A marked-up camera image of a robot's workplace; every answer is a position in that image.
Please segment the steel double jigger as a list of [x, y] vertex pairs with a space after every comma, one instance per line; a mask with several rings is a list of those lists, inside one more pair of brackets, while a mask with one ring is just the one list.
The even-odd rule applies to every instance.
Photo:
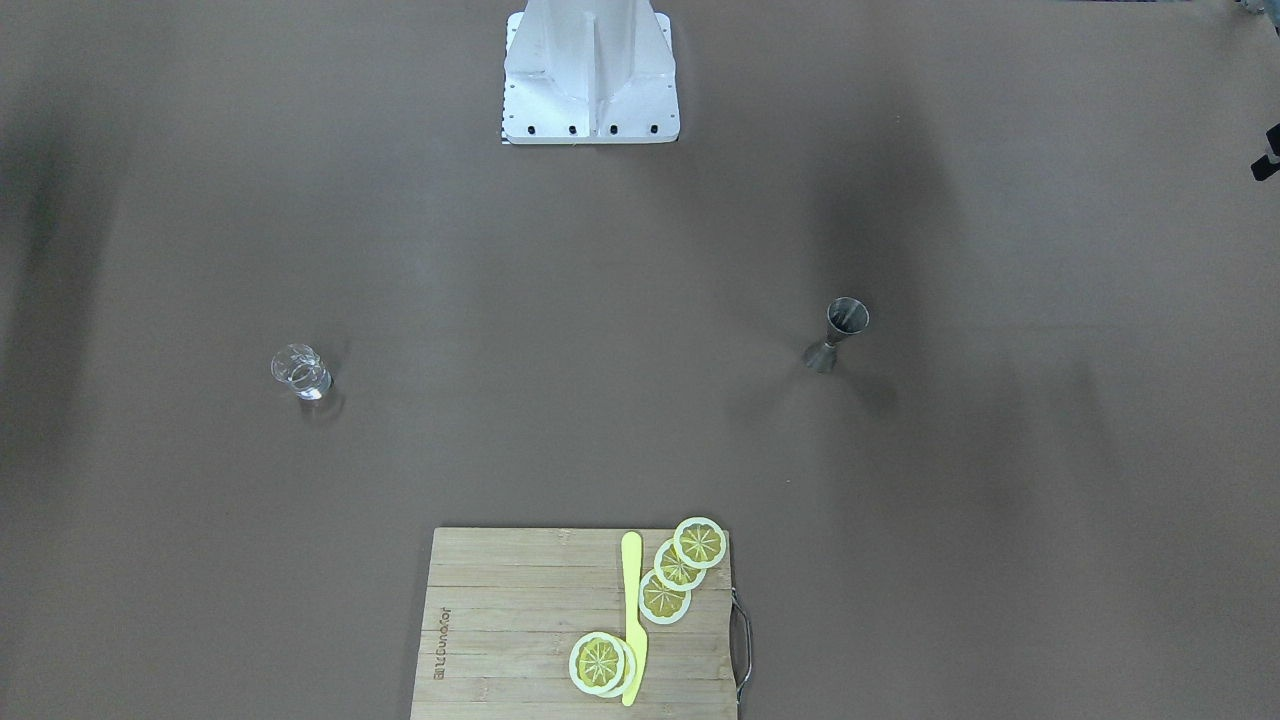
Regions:
[[838, 346], [864, 332], [870, 324], [870, 311], [852, 297], [837, 297], [826, 309], [826, 336], [803, 352], [803, 365], [819, 374], [831, 373], [838, 359]]

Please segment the clear glass measuring cup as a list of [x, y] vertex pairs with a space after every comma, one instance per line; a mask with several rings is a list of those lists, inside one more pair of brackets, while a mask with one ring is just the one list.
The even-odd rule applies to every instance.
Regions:
[[273, 378], [294, 396], [319, 401], [332, 389], [332, 373], [320, 355], [308, 345], [287, 345], [269, 363]]

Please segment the lemon slice top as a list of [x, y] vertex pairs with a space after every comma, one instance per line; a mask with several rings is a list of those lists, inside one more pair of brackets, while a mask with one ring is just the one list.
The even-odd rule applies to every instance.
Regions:
[[723, 528], [710, 518], [695, 516], [682, 520], [672, 537], [673, 551], [680, 562], [695, 570], [708, 570], [718, 565], [728, 552], [730, 541]]

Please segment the lemon slice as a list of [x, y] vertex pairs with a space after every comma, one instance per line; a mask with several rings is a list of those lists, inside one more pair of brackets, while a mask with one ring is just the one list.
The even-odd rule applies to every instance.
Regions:
[[634, 678], [634, 652], [611, 633], [590, 632], [570, 651], [568, 670], [570, 680], [584, 694], [618, 697]]
[[684, 619], [691, 600], [691, 591], [669, 588], [653, 570], [640, 580], [639, 612], [654, 625], [667, 626]]
[[707, 569], [687, 565], [676, 553], [673, 538], [663, 542], [654, 556], [653, 571], [655, 579], [667, 589], [690, 593], [696, 589], [707, 575]]
[[673, 551], [680, 562], [695, 570], [708, 570], [718, 565], [728, 552], [730, 541], [723, 528], [710, 518], [695, 516], [682, 520], [672, 537]]

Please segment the yellow plastic knife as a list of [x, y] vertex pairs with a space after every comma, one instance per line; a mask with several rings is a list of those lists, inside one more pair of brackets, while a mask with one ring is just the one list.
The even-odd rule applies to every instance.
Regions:
[[625, 707], [632, 707], [646, 669], [648, 633], [641, 623], [640, 601], [644, 542], [636, 530], [627, 530], [620, 542], [623, 598], [625, 598], [625, 642], [634, 653], [634, 678], [627, 683], [621, 696]]

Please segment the bamboo cutting board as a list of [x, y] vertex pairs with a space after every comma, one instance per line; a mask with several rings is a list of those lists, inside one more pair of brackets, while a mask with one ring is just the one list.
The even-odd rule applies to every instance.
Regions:
[[730, 669], [732, 555], [707, 570], [680, 621], [641, 616], [637, 698], [584, 694], [568, 656], [590, 632], [625, 638], [621, 529], [466, 528], [434, 532], [413, 719], [737, 719]]

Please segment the lemon slice bottom front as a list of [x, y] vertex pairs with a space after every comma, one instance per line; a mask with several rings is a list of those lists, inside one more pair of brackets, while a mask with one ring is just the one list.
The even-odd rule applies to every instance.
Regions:
[[611, 633], [590, 632], [570, 651], [568, 670], [570, 680], [584, 694], [618, 697], [634, 678], [634, 652]]

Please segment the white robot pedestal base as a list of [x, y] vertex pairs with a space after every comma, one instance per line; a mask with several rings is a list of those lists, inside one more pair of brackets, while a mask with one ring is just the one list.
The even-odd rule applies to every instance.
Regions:
[[530, 1], [504, 31], [500, 140], [672, 143], [681, 133], [671, 19], [649, 1]]

